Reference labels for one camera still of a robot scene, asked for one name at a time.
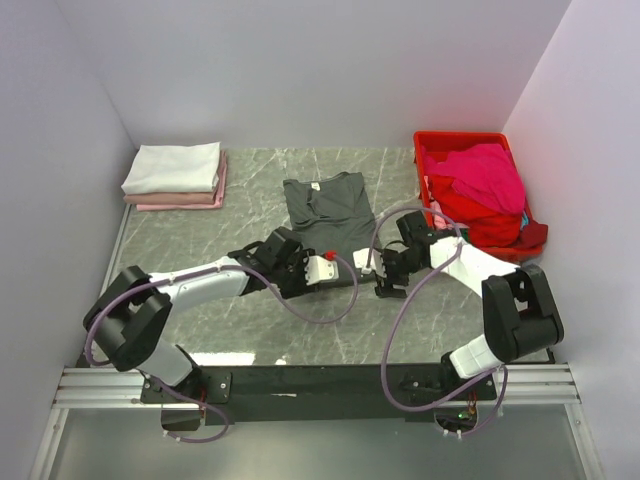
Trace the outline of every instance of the red basket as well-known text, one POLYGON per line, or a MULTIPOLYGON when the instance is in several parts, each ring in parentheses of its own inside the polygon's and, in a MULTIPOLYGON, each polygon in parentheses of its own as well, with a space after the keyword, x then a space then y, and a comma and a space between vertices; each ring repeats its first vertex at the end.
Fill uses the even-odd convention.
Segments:
MULTIPOLYGON (((418 169, 418 181, 420 182, 420 199, 425 207, 430 206, 429 187, 424 181, 424 162, 422 147, 425 147, 429 155, 437 162, 444 162, 449 152, 461 152, 480 143, 497 143, 506 150, 509 148, 507 137, 501 133, 468 133, 468 132, 416 132, 413 135, 413 143, 416 149, 415 163, 418 169)), ((525 212, 533 219, 529 203, 525 200, 525 212)), ((433 215, 426 213, 427 223, 433 227, 433 215)), ((494 257, 512 263, 521 263, 542 253, 542 245, 535 248, 509 248, 509 247, 481 247, 481 250, 494 257)))

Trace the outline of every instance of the stack of folded towels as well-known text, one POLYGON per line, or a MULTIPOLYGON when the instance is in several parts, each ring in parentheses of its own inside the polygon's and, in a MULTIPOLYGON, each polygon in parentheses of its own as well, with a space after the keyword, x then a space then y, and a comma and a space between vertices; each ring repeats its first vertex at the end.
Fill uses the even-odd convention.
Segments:
POLYGON ((222 207, 227 157, 220 142, 193 147, 140 147, 122 184, 139 211, 222 207))

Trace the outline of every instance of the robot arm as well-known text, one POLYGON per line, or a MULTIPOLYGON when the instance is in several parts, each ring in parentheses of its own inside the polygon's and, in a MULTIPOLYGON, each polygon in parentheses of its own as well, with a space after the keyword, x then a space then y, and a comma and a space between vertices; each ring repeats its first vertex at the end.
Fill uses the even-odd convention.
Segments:
POLYGON ((96 316, 123 293, 159 280, 167 285, 149 288, 122 302, 104 318, 95 341, 119 371, 138 369, 176 387, 185 395, 200 388, 200 369, 180 347, 160 338, 167 320, 189 308, 221 298, 246 295, 266 288, 243 271, 228 266, 249 267, 275 284, 283 298, 318 289, 338 277, 334 261, 303 249, 288 229, 275 230, 265 242, 256 242, 230 252, 215 262, 171 273, 145 274, 129 267, 111 283, 84 319, 90 329, 96 316), (221 271, 198 276, 200 272, 221 271))
MULTIPOLYGON (((434 231, 421 212, 404 215, 396 223, 407 249, 384 249, 374 255, 376 293, 381 297, 406 296, 395 285, 407 286, 410 274, 443 265, 463 242, 460 256, 442 271, 482 298, 484 333, 443 356, 453 383, 562 341, 560 315, 538 266, 520 267, 498 260, 454 237, 452 230, 434 231)), ((357 265, 364 267, 365 256, 355 255, 357 265)))

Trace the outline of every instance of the gray t-shirt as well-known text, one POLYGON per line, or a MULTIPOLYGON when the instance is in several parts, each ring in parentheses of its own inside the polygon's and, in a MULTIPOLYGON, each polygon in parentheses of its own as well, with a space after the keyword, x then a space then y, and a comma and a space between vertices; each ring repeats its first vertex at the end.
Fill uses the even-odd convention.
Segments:
MULTIPOLYGON (((335 250, 353 266, 353 252, 370 246, 376 227, 362 174, 342 172, 319 182, 285 180, 283 186, 291 227, 304 247, 318 255, 335 250)), ((330 285, 351 285, 349 272, 338 265, 339 278, 330 285)))

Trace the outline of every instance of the gray marble surface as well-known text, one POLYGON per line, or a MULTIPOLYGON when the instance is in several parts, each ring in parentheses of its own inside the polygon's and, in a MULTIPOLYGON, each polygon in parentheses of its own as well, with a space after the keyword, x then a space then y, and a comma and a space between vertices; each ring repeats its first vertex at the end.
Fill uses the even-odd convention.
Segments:
MULTIPOLYGON (((339 172, 362 172, 376 217, 402 205, 419 205, 412 149, 229 150, 224 206, 213 211, 131 210, 114 275, 137 264, 147 272, 179 270, 218 259, 280 225, 289 226, 282 181, 311 181, 339 172)), ((381 231, 397 239, 395 222, 381 231)), ((422 275, 415 275, 415 284, 422 275)), ((347 305, 350 288, 291 302, 314 317, 347 305)), ((366 284, 351 313, 338 324, 308 324, 287 312, 268 291, 213 301, 166 325, 163 338, 203 364, 343 364, 380 361, 401 301, 379 299, 366 284)), ((392 362, 435 362, 482 333, 481 302, 447 275, 427 284, 408 310, 392 347, 392 362)), ((545 352, 528 361, 547 361, 545 352)))

